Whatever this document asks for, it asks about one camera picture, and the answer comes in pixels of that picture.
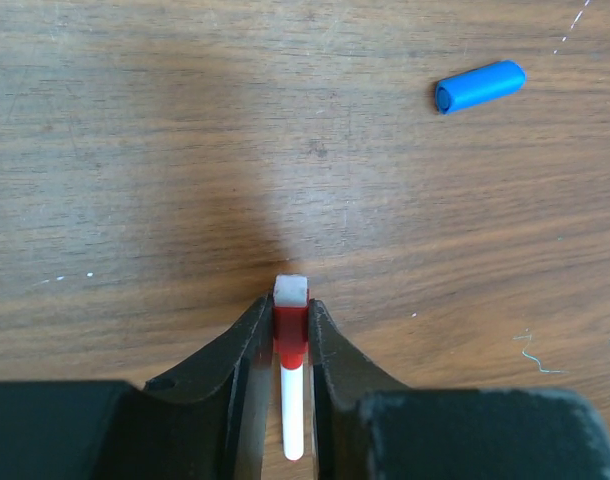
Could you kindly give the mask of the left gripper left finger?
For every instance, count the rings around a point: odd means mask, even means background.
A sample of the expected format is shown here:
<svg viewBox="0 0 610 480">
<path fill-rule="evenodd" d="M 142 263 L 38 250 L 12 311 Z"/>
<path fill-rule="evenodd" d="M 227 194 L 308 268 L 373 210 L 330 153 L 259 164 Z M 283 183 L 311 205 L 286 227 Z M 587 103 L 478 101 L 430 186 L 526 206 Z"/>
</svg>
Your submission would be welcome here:
<svg viewBox="0 0 610 480">
<path fill-rule="evenodd" d="M 112 397 L 95 479 L 258 479 L 272 380 L 270 295 L 216 339 Z"/>
</svg>

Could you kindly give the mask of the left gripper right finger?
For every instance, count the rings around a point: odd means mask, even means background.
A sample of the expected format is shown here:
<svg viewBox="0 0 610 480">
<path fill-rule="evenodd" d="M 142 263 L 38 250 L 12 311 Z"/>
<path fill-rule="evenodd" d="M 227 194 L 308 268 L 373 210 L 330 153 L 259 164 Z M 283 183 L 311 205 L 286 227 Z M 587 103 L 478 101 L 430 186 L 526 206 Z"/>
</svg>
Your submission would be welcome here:
<svg viewBox="0 0 610 480">
<path fill-rule="evenodd" d="M 418 389 L 373 363 L 309 306 L 321 479 L 610 479 L 594 406 L 557 388 Z"/>
</svg>

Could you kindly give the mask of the white red marker pen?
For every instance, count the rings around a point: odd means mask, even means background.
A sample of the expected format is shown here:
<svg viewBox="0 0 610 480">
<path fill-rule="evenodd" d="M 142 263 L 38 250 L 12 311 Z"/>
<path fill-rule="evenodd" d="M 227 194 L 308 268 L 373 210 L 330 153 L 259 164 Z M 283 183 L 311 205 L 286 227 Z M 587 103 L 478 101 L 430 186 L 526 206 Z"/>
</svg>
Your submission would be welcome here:
<svg viewBox="0 0 610 480">
<path fill-rule="evenodd" d="M 280 367 L 283 453 L 298 461 L 304 454 L 304 369 Z"/>
</svg>

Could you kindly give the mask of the red pen cap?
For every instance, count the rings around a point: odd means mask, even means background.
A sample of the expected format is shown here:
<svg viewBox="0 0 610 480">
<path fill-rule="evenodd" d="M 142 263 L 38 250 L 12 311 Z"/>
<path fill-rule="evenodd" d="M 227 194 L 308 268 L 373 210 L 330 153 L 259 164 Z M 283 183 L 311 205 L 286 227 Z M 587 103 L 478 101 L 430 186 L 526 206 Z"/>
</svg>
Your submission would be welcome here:
<svg viewBox="0 0 610 480">
<path fill-rule="evenodd" d="M 274 351 L 282 368 L 296 370 L 308 352 L 308 279 L 302 275 L 278 275 L 272 298 Z"/>
</svg>

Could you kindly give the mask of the blue pen cap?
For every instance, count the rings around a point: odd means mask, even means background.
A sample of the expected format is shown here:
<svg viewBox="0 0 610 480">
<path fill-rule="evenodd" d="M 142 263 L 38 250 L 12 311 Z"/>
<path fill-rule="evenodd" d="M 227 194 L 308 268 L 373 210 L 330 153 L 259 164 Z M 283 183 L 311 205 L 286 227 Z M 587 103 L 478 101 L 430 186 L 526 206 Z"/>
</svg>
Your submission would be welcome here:
<svg viewBox="0 0 610 480">
<path fill-rule="evenodd" d="M 523 69 L 511 60 L 499 61 L 443 80 L 435 89 L 439 113 L 451 114 L 520 90 L 526 81 Z"/>
</svg>

